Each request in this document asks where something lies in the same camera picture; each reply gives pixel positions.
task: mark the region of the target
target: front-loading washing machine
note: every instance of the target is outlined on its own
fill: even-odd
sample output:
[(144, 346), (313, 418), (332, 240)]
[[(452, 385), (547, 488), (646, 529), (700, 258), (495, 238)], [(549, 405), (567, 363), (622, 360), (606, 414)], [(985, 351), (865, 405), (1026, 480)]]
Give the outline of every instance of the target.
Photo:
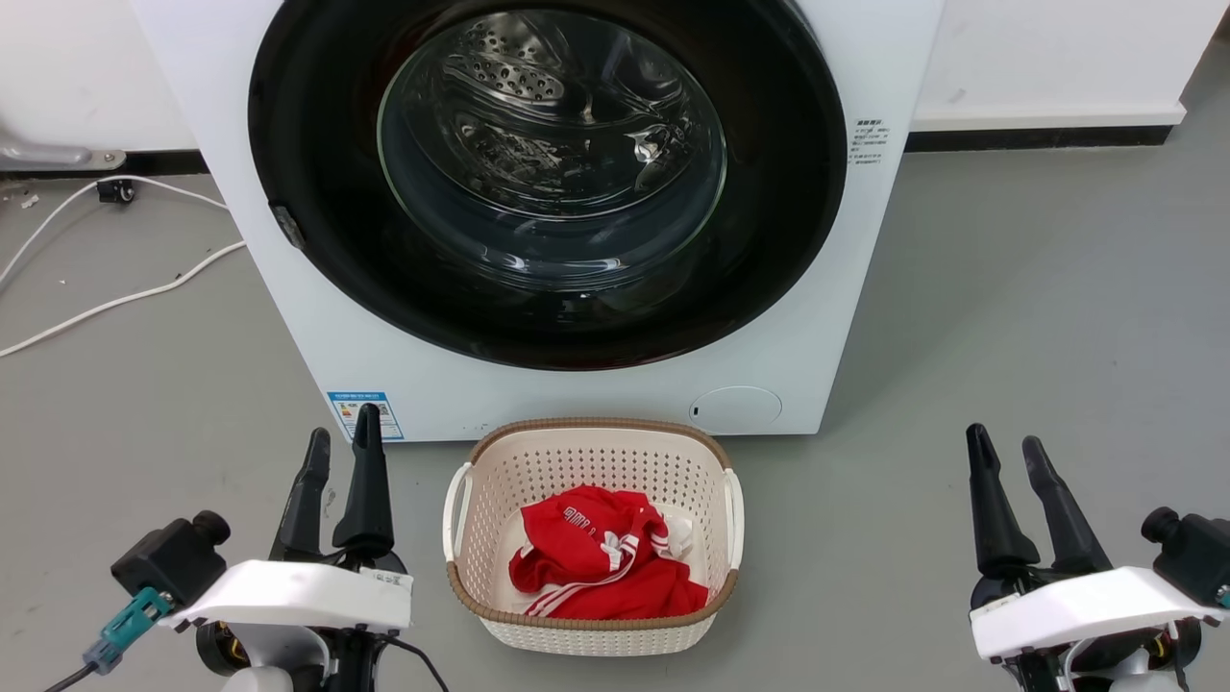
[(338, 424), (819, 429), (943, 0), (132, 0)]

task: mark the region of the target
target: metal bracket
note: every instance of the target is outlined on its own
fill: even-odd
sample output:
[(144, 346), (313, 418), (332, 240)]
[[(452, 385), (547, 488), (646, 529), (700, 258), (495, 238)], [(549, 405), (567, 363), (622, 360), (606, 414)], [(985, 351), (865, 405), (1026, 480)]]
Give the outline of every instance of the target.
[(96, 151), (86, 146), (37, 144), (0, 129), (0, 172), (109, 171), (127, 157), (118, 149)]

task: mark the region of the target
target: blue label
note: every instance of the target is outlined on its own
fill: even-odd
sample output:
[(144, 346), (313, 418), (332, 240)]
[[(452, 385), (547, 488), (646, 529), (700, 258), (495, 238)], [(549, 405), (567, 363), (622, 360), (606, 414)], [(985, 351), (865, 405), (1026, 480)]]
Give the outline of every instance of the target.
[(333, 415), (346, 431), (346, 436), (354, 440), (354, 429), (358, 425), (359, 409), (364, 404), (375, 404), (380, 409), (380, 439), (396, 441), (405, 440), (401, 434), (401, 425), (397, 417), (389, 406), (389, 397), (384, 392), (330, 392), (328, 403), (333, 409)]

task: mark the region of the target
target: white cable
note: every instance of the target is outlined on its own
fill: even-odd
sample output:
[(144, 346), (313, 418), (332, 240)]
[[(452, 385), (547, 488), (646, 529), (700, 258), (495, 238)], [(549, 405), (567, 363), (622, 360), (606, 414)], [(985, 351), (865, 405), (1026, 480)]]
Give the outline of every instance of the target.
[(1065, 690), (1068, 690), (1069, 692), (1076, 690), (1076, 682), (1073, 680), (1073, 663), (1076, 660), (1076, 656), (1085, 653), (1085, 649), (1089, 649), (1092, 644), (1093, 644), (1092, 638), (1081, 639), (1076, 644), (1073, 644), (1073, 647), (1064, 653), (1060, 680), (1063, 680), (1064, 683), (1068, 685)]
[(226, 204), (223, 204), (221, 202), (218, 202), (215, 199), (210, 199), (209, 197), (205, 197), (204, 194), (197, 194), (196, 192), (188, 192), (187, 189), (176, 187), (173, 184), (167, 184), (167, 183), (157, 181), (157, 179), (153, 179), (153, 178), (148, 178), (148, 177), (141, 177), (139, 175), (113, 175), (113, 176), (108, 176), (108, 177), (103, 177), (103, 178), (96, 179), (96, 181), (91, 182), (90, 184), (86, 184), (81, 189), (77, 189), (73, 194), (69, 194), (68, 199), (60, 202), (60, 205), (55, 206), (55, 210), (52, 211), (46, 219), (43, 219), (43, 222), (38, 224), (38, 227), (34, 229), (34, 232), (30, 237), (26, 238), (26, 242), (23, 242), (21, 245), (21, 247), (17, 248), (17, 253), (14, 254), (11, 259), (9, 259), (9, 265), (6, 265), (2, 272), (0, 272), (0, 290), (4, 289), (4, 279), (9, 278), (9, 274), (12, 272), (12, 268), (15, 265), (17, 265), (17, 259), (20, 259), (21, 256), (26, 253), (26, 250), (28, 250), (30, 246), (31, 246), (31, 243), (34, 242), (34, 238), (38, 237), (39, 234), (43, 232), (43, 229), (46, 229), (52, 222), (52, 219), (54, 219), (57, 215), (59, 215), (59, 213), (63, 211), (64, 208), (68, 206), (69, 203), (71, 203), (74, 199), (76, 199), (77, 197), (85, 194), (86, 192), (90, 192), (91, 189), (95, 189), (95, 186), (97, 183), (100, 183), (100, 182), (111, 182), (113, 179), (139, 179), (141, 182), (161, 187), (164, 189), (170, 189), (171, 192), (178, 192), (180, 194), (187, 194), (188, 197), (192, 197), (194, 199), (200, 199), (202, 202), (208, 202), (208, 203), (218, 206), (219, 209), (225, 209), (226, 208)]
[[(68, 199), (65, 199), (64, 202), (62, 202), (59, 206), (55, 206), (55, 210), (53, 210), (50, 213), (50, 215), (48, 215), (46, 219), (43, 219), (43, 222), (39, 224), (37, 229), (34, 229), (34, 234), (31, 235), (28, 240), (26, 240), (26, 242), (21, 246), (20, 250), (17, 250), (17, 253), (14, 254), (12, 259), (9, 262), (9, 265), (5, 267), (5, 269), (4, 269), (2, 273), (0, 273), (0, 286), (4, 285), (4, 279), (9, 275), (9, 272), (12, 270), (12, 267), (17, 263), (17, 259), (21, 257), (22, 252), (25, 252), (26, 248), (30, 247), (30, 243), (33, 242), (36, 237), (38, 237), (38, 234), (42, 232), (44, 227), (47, 227), (47, 225), (52, 221), (52, 219), (55, 218), (55, 215), (59, 214), (62, 210), (64, 210), (64, 206), (66, 206), (69, 204), (69, 202), (76, 199), (77, 197), (85, 194), (86, 192), (93, 189), (95, 188), (95, 183), (97, 183), (97, 182), (109, 182), (109, 181), (113, 181), (113, 179), (139, 179), (141, 182), (145, 182), (145, 183), (149, 183), (149, 184), (154, 184), (154, 186), (157, 186), (157, 187), (162, 187), (162, 188), (170, 189), (172, 192), (178, 192), (180, 194), (186, 194), (188, 197), (193, 197), (196, 199), (200, 199), (202, 202), (208, 202), (208, 203), (210, 203), (210, 204), (213, 204), (213, 205), (215, 205), (215, 206), (218, 206), (220, 209), (225, 209), (226, 208), (226, 204), (223, 204), (221, 202), (210, 199), (209, 197), (205, 197), (204, 194), (197, 194), (196, 192), (189, 192), (187, 189), (181, 189), (181, 188), (178, 188), (178, 187), (176, 187), (173, 184), (167, 184), (165, 182), (160, 182), (160, 181), (156, 181), (156, 179), (150, 179), (148, 177), (140, 177), (140, 176), (135, 176), (135, 175), (113, 175), (113, 176), (109, 176), (109, 177), (103, 177), (103, 178), (97, 179), (95, 182), (91, 182), (90, 184), (82, 187), (81, 189), (77, 189), (76, 192), (74, 192), (71, 195), (69, 195)], [(202, 261), (199, 264), (197, 264), (197, 265), (192, 267), (191, 269), (188, 269), (188, 273), (181, 275), (180, 278), (172, 280), (171, 283), (167, 283), (166, 285), (159, 285), (157, 288), (150, 288), (149, 290), (141, 290), (140, 293), (133, 293), (132, 295), (125, 295), (123, 297), (116, 297), (114, 300), (112, 300), (109, 302), (103, 302), (102, 305), (98, 305), (97, 307), (93, 307), (91, 310), (86, 310), (86, 311), (81, 312), (80, 315), (77, 315), (77, 316), (75, 316), (75, 317), (73, 317), (73, 318), (70, 318), (68, 321), (63, 321), (63, 322), (53, 326), (52, 328), (48, 328), (48, 329), (42, 331), (39, 333), (36, 333), (34, 336), (31, 336), (30, 338), (22, 340), (21, 343), (17, 343), (15, 345), (10, 345), (9, 349), (5, 349), (5, 350), (0, 352), (0, 359), (2, 359), (5, 356), (11, 356), (11, 355), (16, 354), (17, 352), (21, 352), (22, 349), (28, 348), (28, 345), (33, 345), (34, 343), (38, 343), (39, 340), (42, 340), (42, 339), (44, 339), (47, 337), (54, 336), (54, 334), (64, 331), (65, 328), (68, 328), (68, 327), (70, 327), (70, 326), (80, 322), (80, 321), (87, 320), (87, 318), (92, 317), (93, 315), (97, 315), (98, 312), (105, 312), (105, 311), (107, 311), (107, 310), (109, 310), (112, 307), (123, 305), (124, 302), (132, 302), (133, 300), (140, 300), (141, 297), (148, 297), (150, 295), (157, 295), (159, 293), (166, 293), (167, 290), (172, 290), (175, 288), (178, 288), (178, 286), (183, 285), (184, 283), (187, 283), (189, 279), (192, 279), (192, 277), (194, 277), (198, 273), (200, 273), (200, 270), (204, 269), (205, 267), (208, 267), (209, 264), (216, 262), (218, 259), (225, 257), (226, 254), (229, 254), (229, 253), (234, 252), (235, 250), (239, 250), (240, 247), (244, 247), (246, 245), (247, 245), (247, 242), (245, 242), (242, 240), (240, 240), (239, 242), (235, 242), (232, 245), (228, 245), (228, 246), (223, 247), (221, 250), (214, 252), (213, 254), (205, 257), (204, 261)]]
[(200, 273), (200, 269), (208, 267), (209, 264), (214, 263), (215, 261), (223, 258), (226, 254), (230, 254), (235, 250), (239, 250), (240, 247), (244, 247), (246, 245), (247, 245), (247, 242), (245, 242), (242, 240), (240, 240), (239, 242), (235, 242), (234, 245), (228, 245), (228, 246), (223, 247), (221, 250), (214, 252), (213, 254), (209, 254), (208, 257), (205, 257), (205, 261), (203, 261), (199, 264), (192, 267), (191, 269), (188, 269), (188, 273), (181, 275), (180, 278), (172, 280), (171, 283), (167, 283), (166, 285), (159, 285), (157, 288), (150, 288), (149, 290), (141, 290), (140, 293), (133, 293), (132, 295), (124, 295), (123, 297), (116, 297), (114, 300), (112, 300), (109, 302), (103, 302), (103, 304), (98, 305), (97, 307), (93, 307), (92, 310), (86, 310), (86, 311), (81, 312), (80, 315), (77, 315), (77, 316), (75, 316), (75, 317), (73, 317), (73, 318), (70, 318), (68, 321), (60, 322), (60, 323), (53, 326), (52, 328), (48, 328), (47, 331), (36, 333), (34, 336), (31, 336), (30, 338), (22, 340), (21, 343), (17, 343), (16, 345), (10, 345), (9, 349), (5, 349), (4, 352), (0, 352), (0, 359), (2, 359), (5, 356), (11, 356), (12, 354), (16, 354), (17, 352), (21, 352), (22, 349), (27, 348), (27, 345), (33, 345), (34, 343), (38, 343), (39, 340), (47, 338), (48, 336), (54, 336), (54, 334), (64, 331), (65, 328), (68, 328), (68, 327), (77, 323), (79, 321), (87, 320), (87, 318), (92, 317), (93, 315), (97, 315), (98, 312), (105, 312), (105, 311), (107, 311), (107, 310), (109, 310), (112, 307), (123, 305), (124, 302), (132, 302), (133, 300), (140, 300), (141, 297), (149, 297), (150, 295), (157, 295), (159, 293), (166, 293), (167, 290), (171, 290), (173, 288), (178, 288), (178, 286), (183, 285), (184, 283), (187, 283), (188, 279), (191, 279), (192, 277), (194, 277), (198, 273)]

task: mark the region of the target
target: washing machine door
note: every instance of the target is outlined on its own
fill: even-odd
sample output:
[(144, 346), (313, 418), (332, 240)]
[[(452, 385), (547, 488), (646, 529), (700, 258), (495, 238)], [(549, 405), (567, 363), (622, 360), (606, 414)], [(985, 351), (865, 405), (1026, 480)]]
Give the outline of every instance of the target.
[(745, 324), (814, 259), (845, 170), (781, 0), (287, 0), (250, 130), (274, 216), (338, 288), (547, 370)]

